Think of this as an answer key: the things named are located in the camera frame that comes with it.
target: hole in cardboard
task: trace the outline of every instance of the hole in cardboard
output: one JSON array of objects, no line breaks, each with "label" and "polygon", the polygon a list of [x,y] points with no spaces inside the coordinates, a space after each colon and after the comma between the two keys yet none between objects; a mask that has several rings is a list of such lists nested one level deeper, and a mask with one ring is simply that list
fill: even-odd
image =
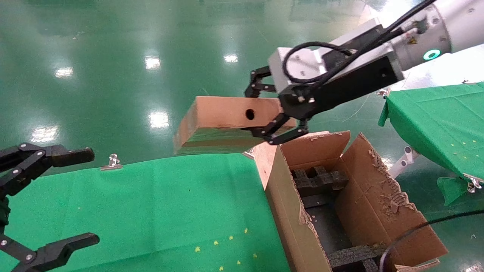
[{"label": "hole in cardboard", "polygon": [[247,119],[249,120],[253,120],[256,116],[255,116],[255,113],[254,113],[254,110],[253,109],[248,109],[245,111],[245,117],[247,117]]}]

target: green epoxy floor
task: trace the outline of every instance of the green epoxy floor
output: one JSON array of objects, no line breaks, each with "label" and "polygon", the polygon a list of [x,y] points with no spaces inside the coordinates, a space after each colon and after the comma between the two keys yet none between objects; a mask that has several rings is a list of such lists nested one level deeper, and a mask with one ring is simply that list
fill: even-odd
[{"label": "green epoxy floor", "polygon": [[[330,41],[376,15],[388,25],[412,0],[22,0],[0,1],[0,149],[23,141],[89,146],[100,167],[172,156],[172,137],[197,95],[243,96],[250,70],[278,46]],[[407,72],[393,90],[483,80],[484,47]],[[310,121],[311,131],[362,131],[388,163],[406,146],[378,127],[370,94]],[[419,157],[398,180],[427,216],[484,208],[484,193],[443,206],[447,170]],[[484,263],[482,217],[435,226],[451,251],[434,271]]]}]

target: open cardboard box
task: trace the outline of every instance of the open cardboard box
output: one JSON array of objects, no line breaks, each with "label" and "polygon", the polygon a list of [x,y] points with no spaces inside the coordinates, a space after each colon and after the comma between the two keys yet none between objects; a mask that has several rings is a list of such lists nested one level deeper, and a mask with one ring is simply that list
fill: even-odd
[{"label": "open cardboard box", "polygon": [[[342,154],[349,140],[349,131],[315,133],[280,147],[264,143],[254,148],[253,155],[261,179],[267,183],[267,199],[293,272],[331,272],[327,255],[344,246],[344,239],[348,240],[349,247],[389,245],[410,228],[426,222],[415,205],[409,203],[398,182],[388,175],[381,157],[363,134]],[[290,172],[314,166],[340,171],[349,178],[334,203],[326,207],[333,208],[337,215],[326,218],[326,224],[328,220],[331,224],[338,219],[341,223],[342,229],[337,235],[331,231],[320,233],[324,226],[319,226],[318,218],[308,214],[311,211],[305,209]],[[341,237],[339,245],[327,245],[341,233],[345,237]],[[387,262],[392,270],[397,266],[401,272],[415,272],[438,264],[435,260],[416,267],[447,252],[428,226],[401,241]]]}]

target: robotic arm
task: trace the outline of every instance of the robotic arm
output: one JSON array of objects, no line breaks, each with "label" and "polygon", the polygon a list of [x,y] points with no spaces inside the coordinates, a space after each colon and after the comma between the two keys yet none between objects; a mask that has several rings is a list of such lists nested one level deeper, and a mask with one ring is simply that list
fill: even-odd
[{"label": "robotic arm", "polygon": [[[482,28],[484,0],[424,0],[386,29],[374,18],[330,44],[279,47],[269,66],[251,72],[245,96],[276,92],[284,113],[250,128],[252,135],[278,145],[307,134],[314,115],[396,83],[403,71],[442,54],[484,43]],[[261,83],[268,76],[274,85]],[[299,126],[276,136],[291,117]]]},{"label": "robotic arm", "polygon": [[94,152],[90,148],[67,150],[62,145],[39,147],[22,143],[0,150],[0,173],[5,172],[0,176],[0,251],[19,261],[12,272],[49,271],[66,265],[75,250],[99,243],[97,235],[85,233],[49,243],[33,251],[4,234],[11,211],[7,196],[15,196],[51,167],[93,160]]}]

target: green tablecloth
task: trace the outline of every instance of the green tablecloth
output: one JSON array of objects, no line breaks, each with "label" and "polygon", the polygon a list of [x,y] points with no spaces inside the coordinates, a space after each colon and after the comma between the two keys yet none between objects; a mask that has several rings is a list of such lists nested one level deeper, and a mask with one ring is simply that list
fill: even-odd
[{"label": "green tablecloth", "polygon": [[[34,250],[100,236],[58,272],[289,272],[255,164],[241,154],[46,176],[10,207],[5,233]],[[0,271],[16,263],[0,252]]]},{"label": "green tablecloth", "polygon": [[[484,83],[391,92],[378,124],[386,119],[428,159],[462,178],[484,178]],[[438,180],[445,205],[467,191],[466,181]]]}]

